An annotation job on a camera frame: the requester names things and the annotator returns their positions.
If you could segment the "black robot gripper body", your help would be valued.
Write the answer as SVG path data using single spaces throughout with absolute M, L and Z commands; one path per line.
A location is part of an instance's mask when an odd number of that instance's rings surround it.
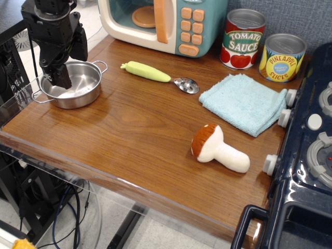
M 86 32 L 77 1 L 24 1 L 23 21 L 30 38 L 40 47 L 39 65 L 45 74 L 58 74 L 63 64 L 73 58 L 86 61 Z

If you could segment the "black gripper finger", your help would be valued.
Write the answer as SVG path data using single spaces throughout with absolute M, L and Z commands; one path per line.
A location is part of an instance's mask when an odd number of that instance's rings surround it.
M 53 86 L 69 89 L 72 87 L 70 76 L 65 64 L 59 67 L 47 68 L 44 71 L 44 78 L 48 80 Z

